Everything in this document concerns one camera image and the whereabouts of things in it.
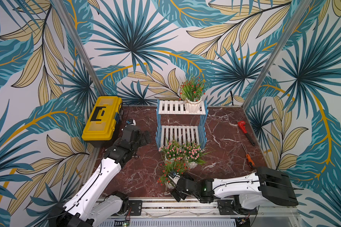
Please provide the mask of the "pink flower pot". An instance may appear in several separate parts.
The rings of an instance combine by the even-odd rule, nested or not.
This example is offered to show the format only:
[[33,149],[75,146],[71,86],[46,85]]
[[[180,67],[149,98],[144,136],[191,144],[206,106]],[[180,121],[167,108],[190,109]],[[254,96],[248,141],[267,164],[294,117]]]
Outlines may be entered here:
[[185,161],[184,150],[175,140],[168,142],[168,144],[165,146],[161,146],[159,148],[159,152],[161,153],[166,166],[175,161]]
[[187,142],[182,144],[181,148],[189,169],[206,163],[205,155],[208,153],[204,148],[201,148],[200,144],[196,142]]

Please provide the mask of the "red flower pot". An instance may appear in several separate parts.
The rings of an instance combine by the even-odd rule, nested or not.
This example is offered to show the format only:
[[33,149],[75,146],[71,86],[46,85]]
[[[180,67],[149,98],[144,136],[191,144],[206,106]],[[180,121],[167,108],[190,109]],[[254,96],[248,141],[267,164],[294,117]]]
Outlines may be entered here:
[[208,83],[201,76],[192,76],[182,82],[180,97],[189,113],[197,113],[200,110],[202,97],[207,88]]
[[180,177],[188,170],[188,164],[184,161],[165,161],[158,183],[168,189],[174,189]]

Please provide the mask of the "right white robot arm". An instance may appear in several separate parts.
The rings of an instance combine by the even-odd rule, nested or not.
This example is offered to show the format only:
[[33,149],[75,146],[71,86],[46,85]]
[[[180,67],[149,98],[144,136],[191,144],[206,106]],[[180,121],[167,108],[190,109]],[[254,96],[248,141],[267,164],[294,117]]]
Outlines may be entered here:
[[166,174],[171,195],[176,201],[194,196],[200,203],[217,202],[220,213],[249,214],[263,204],[295,207],[298,205],[296,188],[288,174],[265,166],[246,176],[195,181],[188,173]]

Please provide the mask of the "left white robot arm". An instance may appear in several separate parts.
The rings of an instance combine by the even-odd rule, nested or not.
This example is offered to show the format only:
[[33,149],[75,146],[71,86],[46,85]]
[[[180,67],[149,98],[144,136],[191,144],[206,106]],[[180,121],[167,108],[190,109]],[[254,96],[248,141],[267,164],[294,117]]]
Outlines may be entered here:
[[151,143],[149,131],[141,131],[136,125],[127,125],[122,136],[106,149],[100,165],[83,187],[66,204],[57,205],[48,215],[50,227],[97,227],[108,217],[129,212],[128,196],[114,192],[97,204],[105,188],[137,155],[137,150]]

